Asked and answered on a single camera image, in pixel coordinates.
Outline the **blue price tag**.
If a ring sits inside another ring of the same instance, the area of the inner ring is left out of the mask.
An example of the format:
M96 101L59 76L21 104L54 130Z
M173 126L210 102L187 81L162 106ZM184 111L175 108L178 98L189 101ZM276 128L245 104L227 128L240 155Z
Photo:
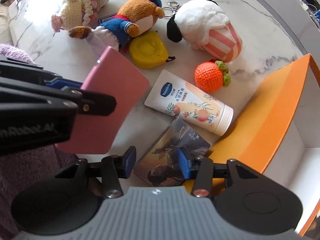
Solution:
M114 16L116 16L116 14L117 14L117 13L115 12L115 13L112 13L112 14L110 14L110 15L103 16L103 17L99 18L98 23L99 23L99 24L102 24L102 23L104 23L104 22L107 22L107 21L109 21L110 19L112 19Z

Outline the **white lotion tube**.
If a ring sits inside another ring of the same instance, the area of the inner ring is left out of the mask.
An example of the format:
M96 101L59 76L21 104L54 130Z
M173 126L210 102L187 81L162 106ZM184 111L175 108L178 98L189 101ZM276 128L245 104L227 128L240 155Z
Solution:
M233 119L233 109L182 78L163 70L144 105L222 136Z

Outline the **white panda plush striped pants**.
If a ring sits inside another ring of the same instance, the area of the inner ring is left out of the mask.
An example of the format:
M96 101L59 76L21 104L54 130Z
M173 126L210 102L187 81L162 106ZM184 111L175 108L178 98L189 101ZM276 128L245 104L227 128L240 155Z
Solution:
M212 0L190 0L167 22L167 38L186 40L193 50L205 50L224 63L242 51L242 39L225 12Z

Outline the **brown bear plush sailor outfit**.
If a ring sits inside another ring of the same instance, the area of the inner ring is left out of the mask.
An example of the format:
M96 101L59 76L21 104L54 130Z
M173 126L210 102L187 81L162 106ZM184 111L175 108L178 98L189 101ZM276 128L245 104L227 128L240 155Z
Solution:
M118 51L131 38L149 31L164 17L161 0L129 0L109 20L96 28L77 26L68 31L71 38L85 40L97 56L107 47Z

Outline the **orange crochet fruit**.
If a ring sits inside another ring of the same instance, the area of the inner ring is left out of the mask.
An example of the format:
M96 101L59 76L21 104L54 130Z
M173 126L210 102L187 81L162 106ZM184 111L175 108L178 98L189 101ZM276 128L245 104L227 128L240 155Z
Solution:
M196 86L212 93L231 84L231 76L227 66L219 60L210 60L199 64L194 72Z

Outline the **crochet bunny doll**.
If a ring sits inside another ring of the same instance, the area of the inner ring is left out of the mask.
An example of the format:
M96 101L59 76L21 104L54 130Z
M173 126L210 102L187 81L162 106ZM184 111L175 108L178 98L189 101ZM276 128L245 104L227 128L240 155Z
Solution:
M64 0L59 11L51 17L54 33L77 26L91 26L98 12L108 2L109 0Z

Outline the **pink notebook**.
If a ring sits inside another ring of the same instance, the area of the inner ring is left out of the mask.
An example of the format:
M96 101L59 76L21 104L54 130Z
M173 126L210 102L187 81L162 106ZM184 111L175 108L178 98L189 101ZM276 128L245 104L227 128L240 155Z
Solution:
M127 115L149 88L148 79L121 53L107 47L81 86L71 137L56 147L73 154L105 154Z

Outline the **yellow plastic coin case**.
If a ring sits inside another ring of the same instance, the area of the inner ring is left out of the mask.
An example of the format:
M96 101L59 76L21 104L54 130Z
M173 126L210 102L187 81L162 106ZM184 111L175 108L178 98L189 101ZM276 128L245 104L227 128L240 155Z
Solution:
M129 55L133 64L142 69L152 69L174 61L170 56L157 31L134 38L129 45Z

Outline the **purple fluffy sleeve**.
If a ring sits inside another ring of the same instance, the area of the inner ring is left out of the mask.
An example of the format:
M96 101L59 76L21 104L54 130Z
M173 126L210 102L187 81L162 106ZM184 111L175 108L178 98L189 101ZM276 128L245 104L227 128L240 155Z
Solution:
M18 233L10 212L15 196L78 159L54 145L9 154L13 144L3 142L8 137L5 128L1 127L1 239L12 239Z

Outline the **metal keyring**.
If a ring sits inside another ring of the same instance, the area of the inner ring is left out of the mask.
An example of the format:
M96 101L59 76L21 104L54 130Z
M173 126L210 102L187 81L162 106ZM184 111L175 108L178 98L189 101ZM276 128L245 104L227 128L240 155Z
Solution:
M180 4L176 1L168 2L168 5L162 7L164 11L164 17L171 18L176 14L176 12L180 7L181 7Z

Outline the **orange and white storage box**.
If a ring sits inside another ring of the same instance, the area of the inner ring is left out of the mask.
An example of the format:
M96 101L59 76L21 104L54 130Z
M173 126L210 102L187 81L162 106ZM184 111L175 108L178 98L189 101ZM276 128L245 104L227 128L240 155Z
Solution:
M302 239L319 214L319 68L267 76L208 156L183 158L196 239Z

